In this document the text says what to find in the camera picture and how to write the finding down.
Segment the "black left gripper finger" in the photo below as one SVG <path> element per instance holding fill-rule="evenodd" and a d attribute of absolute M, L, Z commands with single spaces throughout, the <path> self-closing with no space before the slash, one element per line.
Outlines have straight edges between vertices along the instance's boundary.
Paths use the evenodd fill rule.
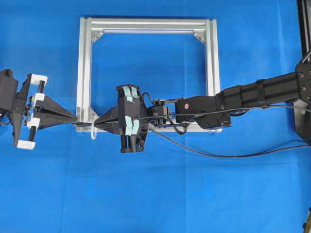
<path fill-rule="evenodd" d="M 62 120 L 77 120 L 77 117 L 73 113 L 43 93 L 36 93 L 34 108 L 37 113 L 46 114 L 53 118 L 59 118 Z"/>
<path fill-rule="evenodd" d="M 60 116 L 48 113 L 34 113 L 31 116 L 31 127 L 35 126 L 37 130 L 49 127 L 70 124 L 77 120 L 77 117 Z"/>

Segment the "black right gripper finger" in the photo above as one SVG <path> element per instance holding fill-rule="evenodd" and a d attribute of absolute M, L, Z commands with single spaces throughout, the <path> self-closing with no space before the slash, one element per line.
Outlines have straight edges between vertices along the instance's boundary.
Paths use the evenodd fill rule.
<path fill-rule="evenodd" d="M 104 124 L 97 124 L 97 125 L 95 124 L 94 126 L 98 130 L 104 130 L 112 134 L 118 134 L 118 135 L 121 134 L 118 123 L 104 123 Z"/>
<path fill-rule="evenodd" d="M 117 106 L 110 108 L 101 117 L 95 120 L 94 125 L 104 125 L 109 123 L 118 123 L 119 109 Z"/>

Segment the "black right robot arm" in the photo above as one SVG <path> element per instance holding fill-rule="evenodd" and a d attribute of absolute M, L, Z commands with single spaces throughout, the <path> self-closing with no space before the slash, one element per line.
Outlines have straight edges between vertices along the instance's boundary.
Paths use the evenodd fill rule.
<path fill-rule="evenodd" d="M 305 118 L 297 132 L 306 143 L 310 141 L 307 130 L 311 127 L 311 55 L 307 53 L 296 65 L 295 71 L 270 79 L 257 80 L 247 85 L 227 88 L 215 96 L 195 96 L 172 99 L 174 111 L 168 100 L 154 100 L 148 107 L 144 99 L 149 93 L 141 93 L 135 85 L 117 87 L 118 104 L 96 119 L 93 127 L 121 137 L 121 152 L 144 151 L 148 131 L 173 128 L 185 134 L 191 123 L 201 129 L 214 130 L 231 126 L 231 118 L 239 117 L 251 109 L 293 106 L 299 108 Z"/>

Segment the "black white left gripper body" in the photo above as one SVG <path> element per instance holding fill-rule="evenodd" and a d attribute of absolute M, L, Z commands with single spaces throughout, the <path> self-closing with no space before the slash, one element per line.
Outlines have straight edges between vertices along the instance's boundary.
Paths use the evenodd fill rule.
<path fill-rule="evenodd" d="M 37 100 L 44 100 L 44 88 L 48 81 L 47 76 L 28 74 L 22 88 L 16 93 L 12 109 L 12 126 L 13 126 L 13 145 L 20 149 L 33 149 L 35 147 L 35 133 L 39 126 L 40 119 L 30 117 L 31 109 L 35 106 Z M 30 85 L 37 85 L 38 91 L 35 97 L 28 97 Z M 25 124 L 30 128 L 28 140 L 20 140 L 22 125 Z"/>

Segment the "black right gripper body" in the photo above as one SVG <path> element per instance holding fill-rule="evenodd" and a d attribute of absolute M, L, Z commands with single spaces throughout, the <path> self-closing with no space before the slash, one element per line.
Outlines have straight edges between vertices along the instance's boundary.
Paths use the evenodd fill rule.
<path fill-rule="evenodd" d="M 139 87 L 120 85 L 117 86 L 117 92 L 121 152 L 143 152 L 149 123 L 143 119 L 146 107 L 142 103 Z"/>

